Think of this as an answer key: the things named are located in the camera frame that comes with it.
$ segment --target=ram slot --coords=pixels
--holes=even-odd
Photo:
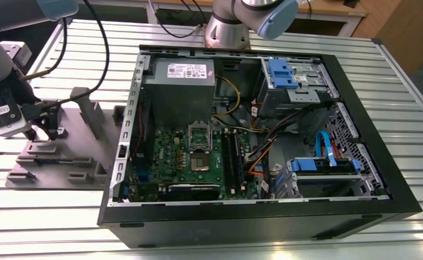
[[[235,177],[232,170],[232,162],[231,162],[231,142],[230,136],[227,133],[220,134],[220,143],[222,143],[222,160],[223,160],[223,170],[224,170],[224,184],[226,190],[228,193],[235,193]]]
[[[244,190],[246,179],[243,175],[243,158],[240,154],[239,136],[235,133],[230,135],[234,141],[234,148],[235,148],[235,152],[232,152],[232,154],[235,155],[236,186],[238,186],[238,190]]]

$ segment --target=slotted metal table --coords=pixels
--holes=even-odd
[[[140,44],[202,46],[200,35],[178,40],[158,25],[104,22],[111,64],[107,79],[91,95],[103,108],[124,105]],[[190,27],[168,26],[175,34]],[[104,47],[94,21],[74,20],[59,68],[32,80],[43,99],[63,99],[74,87],[94,87],[104,64]],[[59,25],[31,72],[55,63],[62,49]],[[370,117],[423,208],[423,97],[386,48],[368,39],[284,34],[275,41],[251,35],[259,50],[336,55]],[[423,213],[378,225],[342,240],[194,248],[130,250],[96,226],[102,191],[14,191],[8,170],[27,140],[0,138],[0,256],[34,259],[423,259]]]

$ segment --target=white label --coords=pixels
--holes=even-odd
[[[351,15],[351,16],[366,16],[366,14],[362,14],[359,12],[351,12],[351,13],[348,13],[348,15]]]
[[[280,164],[275,164],[272,171],[276,172],[282,169],[282,165]]]
[[[254,116],[254,117],[258,116],[258,107],[252,107],[252,116]]]
[[[262,188],[266,192],[270,192],[270,185],[267,184],[264,180],[262,181]]]
[[[296,81],[307,81],[306,77],[304,76],[299,76],[299,75],[295,75],[295,80]]]
[[[172,63],[168,65],[168,77],[182,79],[206,79],[206,65]]]
[[[0,115],[7,114],[11,111],[11,108],[8,105],[4,105],[0,107]]]

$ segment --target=green motherboard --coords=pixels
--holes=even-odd
[[[168,184],[219,185],[219,199],[223,200],[258,198],[258,180],[248,178],[248,173],[243,172],[243,169],[240,169],[242,176],[246,176],[243,189],[234,191],[227,187],[226,178],[230,176],[224,169],[222,134],[220,131],[212,131],[211,134],[200,131],[190,133],[187,129],[156,131],[150,181],[138,185],[138,189],[146,189],[140,191],[144,195],[138,200],[156,201],[154,194],[156,189],[162,189],[162,186]],[[238,139],[240,154],[236,159],[243,162],[243,155],[250,152],[248,134],[242,132],[234,136]],[[207,142],[211,144],[207,150],[190,149],[191,143],[203,145]]]

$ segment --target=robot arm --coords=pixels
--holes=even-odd
[[[78,12],[76,0],[0,0],[0,31],[46,21],[56,21]],[[0,46],[0,136],[31,131],[20,107],[40,100]]]
[[[244,49],[250,44],[248,29],[264,39],[275,39],[296,13],[296,0],[215,0],[206,44],[211,48]]]

